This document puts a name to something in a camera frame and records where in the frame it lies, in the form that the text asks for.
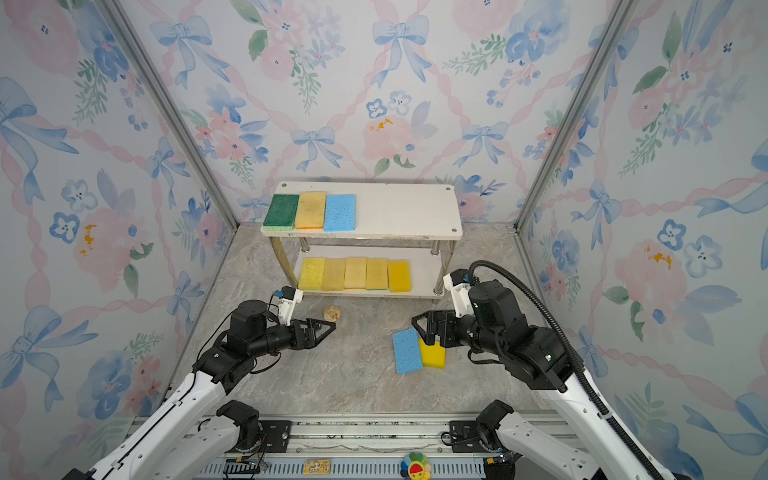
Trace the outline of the bright yellow foam sponge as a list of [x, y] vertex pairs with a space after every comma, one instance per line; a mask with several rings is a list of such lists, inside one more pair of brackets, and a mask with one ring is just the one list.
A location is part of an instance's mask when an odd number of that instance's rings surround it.
[[446, 366], [446, 349], [436, 341], [432, 345], [419, 340], [419, 351], [422, 365], [427, 368], [444, 369]]

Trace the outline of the blue sponge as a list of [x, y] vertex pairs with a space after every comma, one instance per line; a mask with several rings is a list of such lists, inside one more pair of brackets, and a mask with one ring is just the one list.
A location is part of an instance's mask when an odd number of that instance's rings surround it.
[[326, 197], [325, 232], [351, 232], [356, 226], [356, 196], [353, 194], [328, 195]]
[[395, 368], [398, 375], [423, 369], [419, 346], [420, 337], [415, 329], [407, 329], [392, 335]]

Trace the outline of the bright yellow cellulose sponge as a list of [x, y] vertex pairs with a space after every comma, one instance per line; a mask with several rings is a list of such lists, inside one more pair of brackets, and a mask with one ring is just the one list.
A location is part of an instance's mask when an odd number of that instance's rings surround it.
[[304, 258], [302, 261], [299, 289], [319, 291], [322, 289], [326, 259], [323, 257]]

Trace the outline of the pale yellow sponge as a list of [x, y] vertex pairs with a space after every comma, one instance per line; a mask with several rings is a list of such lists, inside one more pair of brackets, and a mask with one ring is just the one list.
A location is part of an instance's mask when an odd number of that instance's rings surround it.
[[345, 268], [345, 259], [326, 259], [321, 282], [321, 290], [330, 292], [343, 291], [345, 289]]
[[294, 227], [297, 230], [318, 230], [325, 222], [325, 192], [302, 192], [299, 194], [299, 202], [294, 219]]

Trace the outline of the yellow green-backed sponge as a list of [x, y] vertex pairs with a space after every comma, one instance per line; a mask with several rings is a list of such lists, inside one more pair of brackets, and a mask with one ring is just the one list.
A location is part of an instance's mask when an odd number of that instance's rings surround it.
[[368, 258], [366, 260], [367, 290], [383, 291], [389, 289], [388, 260], [385, 258]]

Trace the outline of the yellow orange-backed sponge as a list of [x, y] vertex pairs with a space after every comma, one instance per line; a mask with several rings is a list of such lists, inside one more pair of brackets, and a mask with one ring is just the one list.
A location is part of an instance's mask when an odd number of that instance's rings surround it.
[[349, 257], [345, 260], [344, 289], [364, 290], [367, 286], [367, 259]]

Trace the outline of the green scouring sponge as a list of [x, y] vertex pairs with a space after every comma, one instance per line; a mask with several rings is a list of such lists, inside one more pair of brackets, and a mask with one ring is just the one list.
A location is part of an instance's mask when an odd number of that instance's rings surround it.
[[262, 223], [262, 228], [265, 231], [293, 230], [298, 204], [299, 196], [296, 194], [274, 195]]

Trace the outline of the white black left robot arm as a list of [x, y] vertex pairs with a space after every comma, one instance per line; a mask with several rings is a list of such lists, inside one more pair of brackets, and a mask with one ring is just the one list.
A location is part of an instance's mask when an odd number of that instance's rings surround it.
[[72, 469], [66, 478], [192, 479], [227, 451], [256, 452], [266, 437], [260, 414], [228, 394], [260, 373], [259, 358], [313, 349], [335, 329], [335, 323], [322, 319], [281, 323], [264, 301], [240, 303], [198, 352], [171, 397], [93, 467]]

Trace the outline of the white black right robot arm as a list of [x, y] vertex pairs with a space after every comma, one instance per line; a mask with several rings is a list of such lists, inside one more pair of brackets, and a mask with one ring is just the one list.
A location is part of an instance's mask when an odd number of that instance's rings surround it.
[[495, 400], [476, 418], [484, 449], [527, 458], [558, 479], [676, 478], [608, 406], [556, 332], [528, 323], [510, 289], [497, 280], [470, 284], [448, 275], [444, 281], [453, 306], [414, 316], [420, 339], [490, 354], [490, 363], [539, 392], [584, 446], [569, 446]]

